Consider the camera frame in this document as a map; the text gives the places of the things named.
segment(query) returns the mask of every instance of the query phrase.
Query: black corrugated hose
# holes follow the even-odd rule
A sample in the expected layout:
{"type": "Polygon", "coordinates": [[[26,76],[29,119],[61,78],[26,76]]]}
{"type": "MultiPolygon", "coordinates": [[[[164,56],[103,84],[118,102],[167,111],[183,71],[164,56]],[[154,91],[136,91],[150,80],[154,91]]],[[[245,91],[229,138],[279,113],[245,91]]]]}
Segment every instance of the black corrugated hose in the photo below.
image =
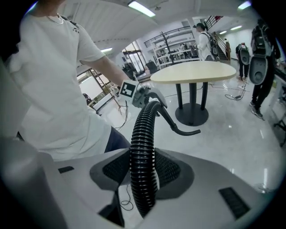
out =
{"type": "Polygon", "coordinates": [[[200,130],[183,132],[177,128],[165,108],[158,101],[149,102],[139,113],[134,125],[130,146],[130,178],[135,204],[142,217],[155,204],[157,191],[154,152],[154,124],[159,112],[179,135],[191,136],[200,130]]]}

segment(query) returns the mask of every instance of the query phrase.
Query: glossy floor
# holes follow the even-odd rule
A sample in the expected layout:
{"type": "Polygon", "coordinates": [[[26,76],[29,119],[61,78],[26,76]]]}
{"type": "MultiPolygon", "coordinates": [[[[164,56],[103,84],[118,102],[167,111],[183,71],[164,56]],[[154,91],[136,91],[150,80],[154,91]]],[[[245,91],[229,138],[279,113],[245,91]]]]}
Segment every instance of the glossy floor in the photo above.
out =
{"type": "MultiPolygon", "coordinates": [[[[244,83],[237,77],[209,85],[206,101],[209,119],[199,127],[189,127],[176,120],[175,110],[178,107],[178,101],[175,85],[159,85],[152,82],[147,84],[157,87],[166,97],[167,111],[179,129],[183,131],[201,130],[201,134],[195,136],[180,136],[171,130],[163,117],[157,117],[154,133],[155,147],[219,163],[258,191],[277,189],[285,174],[286,148],[279,146],[281,139],[275,135],[272,118],[266,117],[264,121],[251,113],[249,103],[252,98],[252,83],[247,83],[245,95],[240,101],[225,97],[225,94],[235,97],[242,93],[241,86],[244,83]]],[[[199,104],[202,99],[202,90],[199,89],[201,86],[202,84],[198,83],[197,103],[199,104]]],[[[183,84],[183,103],[189,102],[188,90],[189,85],[183,84]]],[[[272,95],[273,91],[262,104],[262,113],[266,112],[272,95]]],[[[279,109],[281,107],[279,103],[276,103],[274,110],[279,109]]],[[[125,109],[121,110],[122,114],[118,111],[116,103],[110,102],[100,113],[112,126],[119,127],[125,120],[125,109]]],[[[139,112],[140,109],[129,106],[127,123],[120,129],[128,140],[131,139],[139,112]]],[[[121,187],[121,192],[123,191],[126,193],[126,186],[121,187]]],[[[128,214],[130,218],[137,215],[135,211],[128,214]]],[[[132,221],[129,223],[126,227],[135,226],[132,221]]]]}

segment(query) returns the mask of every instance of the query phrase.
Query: sneaker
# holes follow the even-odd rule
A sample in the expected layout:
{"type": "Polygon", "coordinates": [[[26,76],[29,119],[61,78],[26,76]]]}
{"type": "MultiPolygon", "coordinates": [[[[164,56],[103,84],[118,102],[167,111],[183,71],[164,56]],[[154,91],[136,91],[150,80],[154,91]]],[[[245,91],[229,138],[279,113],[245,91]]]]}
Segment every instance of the sneaker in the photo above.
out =
{"type": "Polygon", "coordinates": [[[256,110],[255,107],[252,108],[251,112],[256,115],[257,117],[259,117],[260,119],[263,118],[262,113],[260,113],[260,110],[256,110]]]}
{"type": "Polygon", "coordinates": [[[251,107],[254,107],[254,106],[255,106],[255,103],[251,101],[249,105],[250,105],[251,107]]]}

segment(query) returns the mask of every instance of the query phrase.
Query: railing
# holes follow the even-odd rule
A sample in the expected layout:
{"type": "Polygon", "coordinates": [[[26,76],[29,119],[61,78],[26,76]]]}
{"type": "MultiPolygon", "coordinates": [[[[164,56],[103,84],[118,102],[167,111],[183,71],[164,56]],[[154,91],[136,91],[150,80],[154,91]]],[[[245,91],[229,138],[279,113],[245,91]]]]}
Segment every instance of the railing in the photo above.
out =
{"type": "Polygon", "coordinates": [[[227,56],[227,59],[230,60],[231,59],[231,52],[230,52],[229,45],[226,45],[224,43],[224,41],[215,32],[213,32],[212,35],[214,36],[217,45],[221,48],[221,50],[223,51],[225,56],[227,56]]]}
{"type": "MultiPolygon", "coordinates": [[[[190,29],[190,28],[191,28],[190,26],[181,27],[181,28],[178,28],[178,29],[175,29],[175,30],[170,30],[170,31],[164,33],[164,35],[168,36],[171,33],[184,31],[184,30],[187,30],[187,29],[190,29]]],[[[161,34],[156,36],[156,37],[151,38],[150,40],[145,41],[144,44],[148,48],[148,47],[151,46],[151,42],[153,42],[155,40],[160,40],[160,39],[162,39],[162,35],[161,34]]]]}
{"type": "Polygon", "coordinates": [[[214,26],[223,16],[210,16],[205,22],[207,30],[214,26]]]}

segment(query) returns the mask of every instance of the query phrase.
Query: shelf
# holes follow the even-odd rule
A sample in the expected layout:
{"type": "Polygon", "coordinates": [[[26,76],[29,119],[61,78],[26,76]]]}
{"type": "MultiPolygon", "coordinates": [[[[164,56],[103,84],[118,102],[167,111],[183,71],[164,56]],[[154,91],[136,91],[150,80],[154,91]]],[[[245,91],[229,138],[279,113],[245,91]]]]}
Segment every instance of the shelf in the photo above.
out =
{"type": "MultiPolygon", "coordinates": [[[[180,44],[180,43],[186,43],[186,42],[191,42],[191,41],[196,41],[196,39],[190,39],[190,40],[186,40],[186,41],[179,41],[179,42],[175,42],[175,43],[171,43],[171,44],[168,44],[169,46],[173,46],[173,45],[177,45],[177,44],[180,44]]],[[[160,48],[157,48],[157,49],[154,49],[154,51],[158,51],[160,49],[163,49],[163,48],[166,48],[167,46],[162,46],[160,48]]]]}
{"type": "MultiPolygon", "coordinates": [[[[185,61],[192,61],[192,60],[200,60],[200,58],[177,59],[177,60],[174,60],[174,63],[185,62],[185,61]]],[[[169,61],[169,62],[166,62],[166,63],[160,64],[160,66],[167,65],[167,64],[171,64],[171,63],[172,63],[172,62],[171,62],[171,61],[169,61]]]]}
{"type": "MultiPolygon", "coordinates": [[[[179,31],[179,32],[176,33],[176,34],[169,35],[169,36],[168,36],[168,39],[173,38],[173,37],[178,37],[178,36],[181,36],[181,35],[184,35],[184,34],[193,34],[192,29],[191,29],[191,28],[188,28],[188,29],[189,29],[189,30],[187,30],[187,31],[181,31],[181,32],[179,31]]],[[[164,38],[155,40],[155,41],[153,41],[152,43],[159,43],[159,42],[162,42],[162,41],[164,41],[164,38]]]]}
{"type": "Polygon", "coordinates": [[[188,52],[188,51],[192,51],[192,50],[191,50],[191,49],[186,49],[186,50],[183,50],[183,51],[178,51],[178,52],[174,52],[174,53],[171,53],[171,54],[159,56],[159,57],[157,57],[157,58],[160,59],[160,58],[163,58],[163,57],[166,57],[166,56],[170,56],[170,55],[174,55],[174,54],[179,54],[179,53],[183,53],[183,52],[188,52]]]}

